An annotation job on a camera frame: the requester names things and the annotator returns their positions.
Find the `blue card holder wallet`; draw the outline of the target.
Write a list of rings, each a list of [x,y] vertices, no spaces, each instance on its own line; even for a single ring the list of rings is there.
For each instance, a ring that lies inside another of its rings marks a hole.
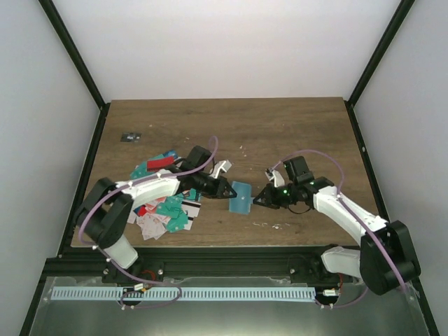
[[[237,191],[237,197],[230,199],[229,211],[234,214],[249,215],[253,203],[251,185],[233,181],[232,187]]]

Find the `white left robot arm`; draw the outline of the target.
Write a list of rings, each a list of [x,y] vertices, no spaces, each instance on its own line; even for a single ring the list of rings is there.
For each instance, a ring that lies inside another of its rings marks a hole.
[[[134,210],[162,197],[171,197],[194,189],[209,199],[237,196],[223,176],[232,163],[213,163],[216,153],[195,146],[187,157],[171,155],[153,160],[150,174],[131,181],[99,179],[74,215],[80,235],[87,235],[93,246],[103,251],[118,266],[119,275],[129,283],[143,274],[139,255],[125,237],[127,219]]]

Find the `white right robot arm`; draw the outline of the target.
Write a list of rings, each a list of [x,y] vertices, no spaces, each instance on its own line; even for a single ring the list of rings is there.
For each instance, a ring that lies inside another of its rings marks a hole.
[[[362,280],[376,295],[403,287],[421,274],[421,267],[407,226],[376,216],[342,194],[340,185],[316,178],[302,156],[282,161],[288,175],[267,169],[267,185],[251,195],[251,186],[232,182],[230,211],[247,214],[251,205],[269,209],[289,208],[301,202],[338,224],[357,243],[357,249],[330,247],[311,264],[315,280],[326,282],[335,273]]]

